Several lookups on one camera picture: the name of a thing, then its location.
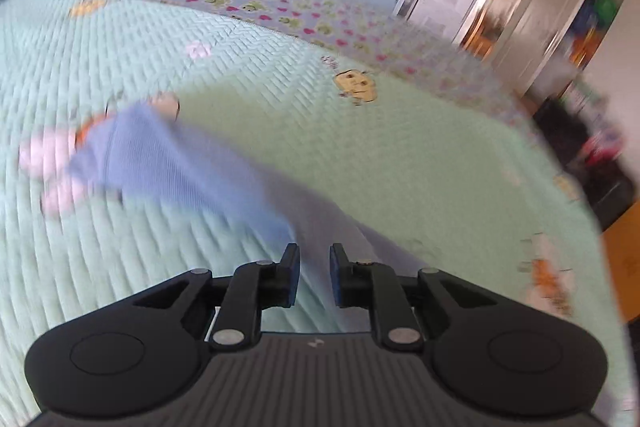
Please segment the room door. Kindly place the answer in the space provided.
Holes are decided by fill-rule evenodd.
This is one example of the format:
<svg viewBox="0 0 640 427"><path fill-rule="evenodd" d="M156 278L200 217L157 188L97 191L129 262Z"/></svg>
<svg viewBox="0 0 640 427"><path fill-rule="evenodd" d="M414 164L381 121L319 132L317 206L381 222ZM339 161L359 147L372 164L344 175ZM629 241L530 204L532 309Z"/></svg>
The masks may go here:
<svg viewBox="0 0 640 427"><path fill-rule="evenodd" d="M522 0L491 51L489 63L523 95L549 61L585 0Z"/></svg>

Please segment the black chair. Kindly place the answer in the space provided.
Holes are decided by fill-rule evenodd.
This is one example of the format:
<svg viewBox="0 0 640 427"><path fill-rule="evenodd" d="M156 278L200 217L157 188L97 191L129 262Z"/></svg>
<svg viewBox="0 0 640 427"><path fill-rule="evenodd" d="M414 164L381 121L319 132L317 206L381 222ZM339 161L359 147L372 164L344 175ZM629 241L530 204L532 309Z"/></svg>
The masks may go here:
<svg viewBox="0 0 640 427"><path fill-rule="evenodd" d="M586 124L570 115L558 98L546 98L533 121L562 168L582 187L600 229L608 229L634 203L634 181L617 159L598 153L589 144Z"/></svg>

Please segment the green quilted bee bedspread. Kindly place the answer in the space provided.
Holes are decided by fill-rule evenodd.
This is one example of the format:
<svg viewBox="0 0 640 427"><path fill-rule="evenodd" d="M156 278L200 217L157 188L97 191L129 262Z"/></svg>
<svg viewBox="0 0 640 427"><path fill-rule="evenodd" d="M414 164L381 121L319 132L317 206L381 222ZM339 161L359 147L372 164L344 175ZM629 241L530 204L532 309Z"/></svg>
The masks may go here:
<svg viewBox="0 0 640 427"><path fill-rule="evenodd" d="M142 0L1 2L1 421L37 413L26 352L47 329L196 267L265 258L235 219L96 194L43 216L18 149L105 109L175 93L184 120L334 200L434 265L573 321L608 355L596 410L638 419L628 338L585 199L530 124L386 72L355 103L349 58L234 18Z"/></svg>

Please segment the blue fleece pants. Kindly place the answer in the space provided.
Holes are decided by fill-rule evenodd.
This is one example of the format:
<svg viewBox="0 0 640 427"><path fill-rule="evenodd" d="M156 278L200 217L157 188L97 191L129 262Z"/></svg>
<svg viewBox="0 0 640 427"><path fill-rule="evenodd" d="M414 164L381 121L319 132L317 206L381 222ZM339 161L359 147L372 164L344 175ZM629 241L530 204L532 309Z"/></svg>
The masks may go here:
<svg viewBox="0 0 640 427"><path fill-rule="evenodd" d="M138 102L96 124L70 158L73 178L93 188L209 210L250 229L268 251L289 243L300 249L302 273L294 317L274 314L270 329L357 332L363 311L335 306L329 249L343 245L354 260L416 274L423 261L358 222L332 200L284 174L258 164L221 139Z"/></svg>

